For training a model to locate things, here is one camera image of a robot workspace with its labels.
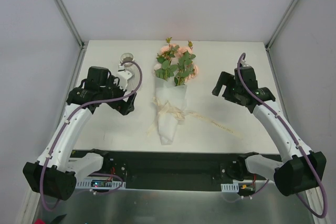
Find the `cream ribbon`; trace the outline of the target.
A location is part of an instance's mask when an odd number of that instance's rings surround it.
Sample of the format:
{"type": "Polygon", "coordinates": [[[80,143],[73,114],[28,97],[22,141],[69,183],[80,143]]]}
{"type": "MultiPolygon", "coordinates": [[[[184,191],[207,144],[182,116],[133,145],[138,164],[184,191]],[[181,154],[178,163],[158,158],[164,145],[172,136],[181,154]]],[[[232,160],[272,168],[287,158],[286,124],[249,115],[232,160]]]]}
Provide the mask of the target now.
{"type": "Polygon", "coordinates": [[[228,126],[225,126],[223,124],[220,124],[219,122],[210,119],[206,116],[203,116],[199,113],[193,112],[193,111],[182,111],[181,109],[172,106],[169,101],[165,102],[164,104],[162,104],[159,99],[157,97],[153,97],[153,101],[152,103],[154,105],[156,105],[156,107],[158,108],[158,112],[157,115],[155,117],[155,120],[153,121],[153,123],[150,125],[150,127],[148,128],[148,130],[146,131],[147,136],[149,136],[155,129],[156,126],[158,126],[158,122],[159,122],[159,118],[165,114],[171,114],[179,123],[183,123],[185,121],[186,116],[190,115],[196,119],[199,119],[201,121],[210,123],[222,130],[224,130],[225,132],[239,138],[242,139],[243,135],[241,133],[239,133],[238,131],[235,131],[233,129],[230,129],[228,126]]]}

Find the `white wrapping paper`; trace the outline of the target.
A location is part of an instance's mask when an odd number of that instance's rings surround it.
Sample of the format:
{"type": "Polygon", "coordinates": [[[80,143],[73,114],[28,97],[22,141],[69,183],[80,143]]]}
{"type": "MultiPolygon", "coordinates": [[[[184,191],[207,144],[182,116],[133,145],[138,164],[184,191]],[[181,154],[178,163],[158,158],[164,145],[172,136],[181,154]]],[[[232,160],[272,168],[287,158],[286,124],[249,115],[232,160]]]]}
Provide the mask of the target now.
{"type": "Polygon", "coordinates": [[[157,109],[157,132],[162,145],[171,145],[177,126],[185,120],[187,86],[176,86],[173,80],[155,78],[154,104],[157,109]]]}

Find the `pink flowers with green leaves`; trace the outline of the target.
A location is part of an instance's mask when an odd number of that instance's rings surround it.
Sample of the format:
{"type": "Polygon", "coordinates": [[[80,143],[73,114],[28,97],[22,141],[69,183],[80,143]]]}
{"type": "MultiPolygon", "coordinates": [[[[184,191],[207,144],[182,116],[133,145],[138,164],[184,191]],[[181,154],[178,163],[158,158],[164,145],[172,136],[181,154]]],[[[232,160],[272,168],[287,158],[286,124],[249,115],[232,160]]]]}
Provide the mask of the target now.
{"type": "Polygon", "coordinates": [[[157,78],[165,81],[173,80],[175,86],[185,85],[199,74],[199,67],[194,60],[193,43],[188,41],[187,46],[172,43],[172,37],[166,38],[163,46],[156,55],[153,73],[157,78]]]}

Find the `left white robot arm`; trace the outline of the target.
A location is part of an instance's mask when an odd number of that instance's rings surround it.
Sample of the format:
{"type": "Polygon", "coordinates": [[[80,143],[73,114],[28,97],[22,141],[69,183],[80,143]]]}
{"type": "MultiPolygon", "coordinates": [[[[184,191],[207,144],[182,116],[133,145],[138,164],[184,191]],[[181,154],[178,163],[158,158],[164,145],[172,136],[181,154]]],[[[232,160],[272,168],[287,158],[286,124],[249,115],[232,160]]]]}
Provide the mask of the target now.
{"type": "Polygon", "coordinates": [[[23,174],[36,193],[67,200],[77,182],[96,172],[99,176],[110,173],[107,153],[93,150],[83,158],[70,162],[70,156],[85,124],[96,108],[106,103],[122,115],[134,110],[136,92],[128,93],[128,84],[134,73],[119,66],[115,75],[104,67],[92,66],[80,85],[73,88],[66,100],[62,119],[48,146],[34,163],[27,162],[23,174]]]}

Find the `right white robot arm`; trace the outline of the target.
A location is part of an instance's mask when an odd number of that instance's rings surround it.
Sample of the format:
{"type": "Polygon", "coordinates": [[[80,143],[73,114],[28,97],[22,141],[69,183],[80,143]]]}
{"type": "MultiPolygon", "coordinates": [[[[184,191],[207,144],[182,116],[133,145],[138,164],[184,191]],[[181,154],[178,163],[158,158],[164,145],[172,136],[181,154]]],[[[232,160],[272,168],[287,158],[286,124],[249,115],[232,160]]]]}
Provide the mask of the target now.
{"type": "Polygon", "coordinates": [[[226,101],[246,107],[263,125],[281,158],[278,162],[256,152],[241,154],[226,169],[230,178],[242,181],[260,175],[273,181],[284,196],[319,186],[326,157],[314,152],[281,117],[275,96],[268,88],[258,86],[252,67],[235,69],[234,74],[221,72],[212,94],[218,96],[221,90],[226,101]]]}

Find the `white ribbed ceramic vase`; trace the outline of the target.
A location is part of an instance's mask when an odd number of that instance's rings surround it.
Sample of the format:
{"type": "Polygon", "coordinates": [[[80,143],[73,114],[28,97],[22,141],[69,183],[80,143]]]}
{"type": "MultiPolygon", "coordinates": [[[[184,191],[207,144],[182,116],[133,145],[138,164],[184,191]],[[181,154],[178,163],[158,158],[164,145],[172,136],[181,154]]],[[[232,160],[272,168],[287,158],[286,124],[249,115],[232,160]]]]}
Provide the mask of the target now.
{"type": "Polygon", "coordinates": [[[134,62],[134,55],[132,53],[126,52],[120,56],[120,63],[123,65],[126,71],[132,73],[132,76],[135,77],[138,73],[138,69],[134,62]]]}

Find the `black object at bottom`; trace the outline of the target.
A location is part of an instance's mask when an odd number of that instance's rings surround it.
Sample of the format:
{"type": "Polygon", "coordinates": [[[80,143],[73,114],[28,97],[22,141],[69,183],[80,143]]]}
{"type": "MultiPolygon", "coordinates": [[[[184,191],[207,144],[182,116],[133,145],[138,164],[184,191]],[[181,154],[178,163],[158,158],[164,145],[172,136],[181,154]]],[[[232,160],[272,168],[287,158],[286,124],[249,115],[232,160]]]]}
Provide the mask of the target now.
{"type": "Polygon", "coordinates": [[[66,214],[57,216],[55,219],[53,219],[50,224],[61,224],[61,222],[64,220],[66,217],[66,214]]]}

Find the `red object at bottom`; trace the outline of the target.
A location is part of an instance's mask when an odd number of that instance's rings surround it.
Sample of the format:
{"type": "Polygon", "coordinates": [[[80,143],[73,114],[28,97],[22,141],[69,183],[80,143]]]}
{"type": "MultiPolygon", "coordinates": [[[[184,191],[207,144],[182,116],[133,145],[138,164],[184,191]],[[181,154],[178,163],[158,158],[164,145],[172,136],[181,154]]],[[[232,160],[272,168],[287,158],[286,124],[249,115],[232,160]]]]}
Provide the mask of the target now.
{"type": "Polygon", "coordinates": [[[37,219],[33,224],[46,224],[43,220],[37,219]]]}

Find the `left aluminium frame post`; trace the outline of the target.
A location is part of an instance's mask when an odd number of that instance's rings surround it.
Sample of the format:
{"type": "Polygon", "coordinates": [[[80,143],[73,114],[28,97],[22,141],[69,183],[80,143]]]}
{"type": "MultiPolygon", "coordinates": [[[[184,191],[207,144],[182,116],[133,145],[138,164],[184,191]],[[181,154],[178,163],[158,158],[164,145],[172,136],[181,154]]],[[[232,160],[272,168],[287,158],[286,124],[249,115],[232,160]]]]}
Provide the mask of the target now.
{"type": "Polygon", "coordinates": [[[85,47],[85,41],[82,39],[82,37],[79,34],[79,31],[72,20],[63,0],[54,0],[61,16],[63,17],[66,25],[68,26],[70,33],[72,34],[73,38],[75,39],[76,43],[78,44],[80,49],[83,49],[85,47]]]}

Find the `aluminium frame post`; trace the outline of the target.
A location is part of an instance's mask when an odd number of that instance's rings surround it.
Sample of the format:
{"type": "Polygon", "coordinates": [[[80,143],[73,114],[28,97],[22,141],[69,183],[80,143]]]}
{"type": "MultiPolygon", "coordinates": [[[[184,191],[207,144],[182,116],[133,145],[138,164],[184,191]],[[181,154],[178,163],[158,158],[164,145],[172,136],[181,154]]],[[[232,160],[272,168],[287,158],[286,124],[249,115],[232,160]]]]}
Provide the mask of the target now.
{"type": "Polygon", "coordinates": [[[61,16],[63,17],[66,25],[68,26],[70,33],[72,34],[73,38],[75,39],[76,43],[78,44],[80,49],[83,49],[85,47],[85,41],[82,39],[82,37],[79,34],[79,31],[72,20],[63,0],[54,0],[61,16]]]}
{"type": "Polygon", "coordinates": [[[265,44],[265,49],[267,52],[270,51],[273,44],[275,43],[277,37],[280,35],[280,32],[284,29],[286,23],[288,22],[291,14],[294,12],[295,8],[299,4],[300,0],[291,0],[288,7],[286,8],[284,14],[282,15],[278,25],[276,26],[274,32],[272,33],[270,39],[265,44]]]}

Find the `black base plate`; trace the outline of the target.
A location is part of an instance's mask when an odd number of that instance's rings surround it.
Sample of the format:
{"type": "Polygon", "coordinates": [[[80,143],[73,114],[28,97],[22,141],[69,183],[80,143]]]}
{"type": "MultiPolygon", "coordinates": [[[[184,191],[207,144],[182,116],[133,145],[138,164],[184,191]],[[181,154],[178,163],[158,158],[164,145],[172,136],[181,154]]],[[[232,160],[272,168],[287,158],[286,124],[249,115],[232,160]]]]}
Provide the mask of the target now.
{"type": "Polygon", "coordinates": [[[126,189],[221,191],[235,182],[230,168],[239,153],[103,152],[103,167],[92,179],[126,182],[126,189]]]}

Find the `right aluminium frame post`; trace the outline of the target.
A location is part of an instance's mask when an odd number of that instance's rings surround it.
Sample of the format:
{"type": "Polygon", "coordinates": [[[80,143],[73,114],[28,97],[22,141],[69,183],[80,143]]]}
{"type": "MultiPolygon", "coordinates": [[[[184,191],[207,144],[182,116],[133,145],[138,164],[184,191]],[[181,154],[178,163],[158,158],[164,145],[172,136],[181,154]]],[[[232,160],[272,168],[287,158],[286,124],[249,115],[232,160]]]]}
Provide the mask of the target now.
{"type": "Polygon", "coordinates": [[[272,33],[270,39],[265,44],[265,49],[267,52],[270,51],[273,44],[275,43],[277,37],[280,35],[280,32],[284,29],[286,23],[288,22],[291,14],[294,12],[295,8],[299,4],[300,0],[291,0],[288,7],[286,8],[284,14],[282,15],[278,25],[276,26],[274,32],[272,33]]]}

